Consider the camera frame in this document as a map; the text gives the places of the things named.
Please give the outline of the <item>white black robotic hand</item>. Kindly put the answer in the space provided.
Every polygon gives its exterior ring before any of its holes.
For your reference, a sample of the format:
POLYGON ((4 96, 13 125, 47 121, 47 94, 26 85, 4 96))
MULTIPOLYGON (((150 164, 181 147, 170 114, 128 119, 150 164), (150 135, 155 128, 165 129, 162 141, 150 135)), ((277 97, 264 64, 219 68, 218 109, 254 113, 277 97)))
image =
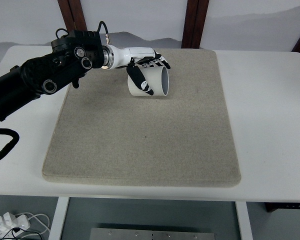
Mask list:
POLYGON ((166 67, 171 68, 168 61, 150 47, 126 47, 117 48, 113 45, 105 45, 103 48, 104 63, 102 68, 107 70, 125 68, 135 85, 146 92, 150 87, 139 68, 166 67))

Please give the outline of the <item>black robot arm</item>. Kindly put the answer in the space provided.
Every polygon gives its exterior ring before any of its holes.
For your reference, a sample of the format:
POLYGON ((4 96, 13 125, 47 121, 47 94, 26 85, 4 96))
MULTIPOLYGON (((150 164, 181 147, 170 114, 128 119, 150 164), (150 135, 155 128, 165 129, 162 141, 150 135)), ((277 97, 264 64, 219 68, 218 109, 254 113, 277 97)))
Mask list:
POLYGON ((51 42, 52 53, 27 60, 0 77, 0 122, 41 95, 52 95, 91 69, 101 68, 104 53, 98 31, 72 30, 51 42))

